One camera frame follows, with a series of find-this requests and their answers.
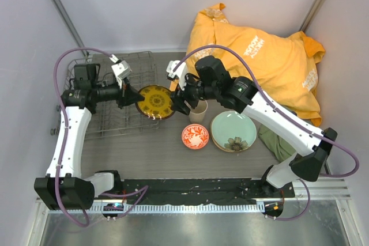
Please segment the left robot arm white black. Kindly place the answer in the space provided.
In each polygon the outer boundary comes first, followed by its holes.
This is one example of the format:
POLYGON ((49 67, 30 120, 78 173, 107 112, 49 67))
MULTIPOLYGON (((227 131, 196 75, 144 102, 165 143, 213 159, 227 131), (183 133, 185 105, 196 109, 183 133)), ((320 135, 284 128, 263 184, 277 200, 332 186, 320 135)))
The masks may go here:
POLYGON ((99 64, 74 66, 74 76, 61 99, 61 126, 54 156, 45 177, 38 177, 34 189, 50 210, 89 209, 93 200, 105 194, 117 199, 123 191, 116 170, 97 171, 86 179, 81 177, 81 155, 85 135, 98 103, 115 101, 119 108, 130 106, 144 97, 130 85, 130 66, 123 60, 112 66, 115 80, 106 84, 99 79, 99 64))

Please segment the white orange patterned bowl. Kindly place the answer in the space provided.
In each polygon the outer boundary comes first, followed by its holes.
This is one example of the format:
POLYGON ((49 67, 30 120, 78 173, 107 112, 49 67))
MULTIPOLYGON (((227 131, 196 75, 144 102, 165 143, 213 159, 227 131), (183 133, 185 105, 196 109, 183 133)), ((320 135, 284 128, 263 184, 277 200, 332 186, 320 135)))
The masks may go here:
POLYGON ((209 132, 203 125, 190 124, 183 129, 181 139, 189 149, 199 150, 209 142, 209 132))

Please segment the beige tall cup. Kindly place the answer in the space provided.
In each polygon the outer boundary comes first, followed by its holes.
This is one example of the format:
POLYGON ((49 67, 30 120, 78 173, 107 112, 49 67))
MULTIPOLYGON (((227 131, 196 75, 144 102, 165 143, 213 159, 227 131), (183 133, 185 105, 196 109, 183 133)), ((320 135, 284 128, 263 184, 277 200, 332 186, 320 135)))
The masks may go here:
POLYGON ((200 124, 205 118, 205 114, 208 109, 207 101, 199 101, 198 105, 191 109, 189 114, 189 120, 191 123, 200 124))

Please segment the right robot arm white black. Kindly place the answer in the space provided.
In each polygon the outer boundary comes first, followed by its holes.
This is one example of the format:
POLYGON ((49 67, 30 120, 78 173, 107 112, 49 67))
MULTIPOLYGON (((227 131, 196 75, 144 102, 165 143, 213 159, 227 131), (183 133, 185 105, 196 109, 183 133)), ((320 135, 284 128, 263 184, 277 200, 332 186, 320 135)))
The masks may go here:
POLYGON ((280 192, 286 184, 298 179, 317 181, 330 154, 332 144, 325 139, 336 140, 332 128, 321 130, 298 118, 259 90, 247 77, 231 77, 221 60, 206 56, 200 59, 189 73, 187 65, 179 60, 170 61, 167 78, 178 84, 171 93, 172 109, 188 115, 201 100, 216 100, 224 108, 232 109, 263 124, 295 150, 294 154, 268 167, 263 174, 260 189, 268 197, 280 192))

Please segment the yellow patterned plate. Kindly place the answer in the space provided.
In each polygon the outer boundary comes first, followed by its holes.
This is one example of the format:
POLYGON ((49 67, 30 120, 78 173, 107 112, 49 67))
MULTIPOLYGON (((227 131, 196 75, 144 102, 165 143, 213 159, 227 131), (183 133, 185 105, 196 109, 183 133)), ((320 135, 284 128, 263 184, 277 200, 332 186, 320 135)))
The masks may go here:
POLYGON ((135 104, 138 111, 153 120, 164 120, 170 118, 175 111, 171 109, 171 91, 160 85, 148 85, 139 90, 144 97, 143 101, 135 104))

